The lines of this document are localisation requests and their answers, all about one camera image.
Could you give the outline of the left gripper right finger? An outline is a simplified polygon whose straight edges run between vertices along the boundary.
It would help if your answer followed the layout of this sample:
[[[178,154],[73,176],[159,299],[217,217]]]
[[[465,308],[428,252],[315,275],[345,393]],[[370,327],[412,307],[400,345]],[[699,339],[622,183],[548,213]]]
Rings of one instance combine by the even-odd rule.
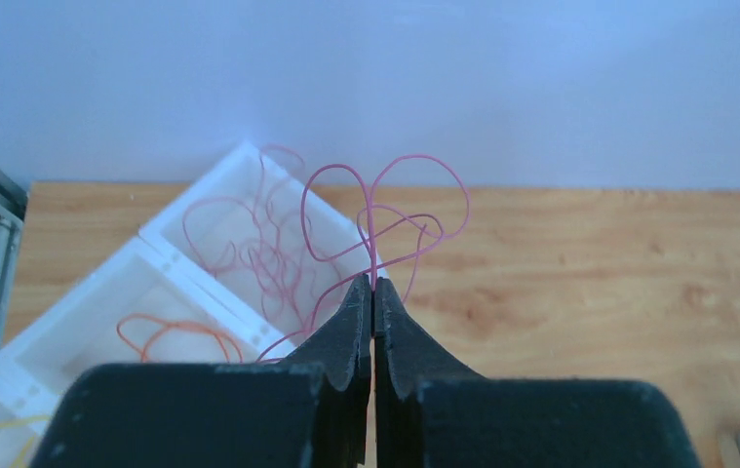
[[[682,419],[651,383],[488,378],[407,312],[393,283],[372,299],[381,467],[696,467]]]

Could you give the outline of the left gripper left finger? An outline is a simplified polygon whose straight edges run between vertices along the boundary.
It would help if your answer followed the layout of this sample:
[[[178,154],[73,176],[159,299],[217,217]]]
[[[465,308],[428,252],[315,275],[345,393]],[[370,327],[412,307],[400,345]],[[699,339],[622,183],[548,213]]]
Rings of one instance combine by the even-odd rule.
[[[65,392],[35,467],[355,467],[366,458],[371,288],[275,364],[124,364]]]

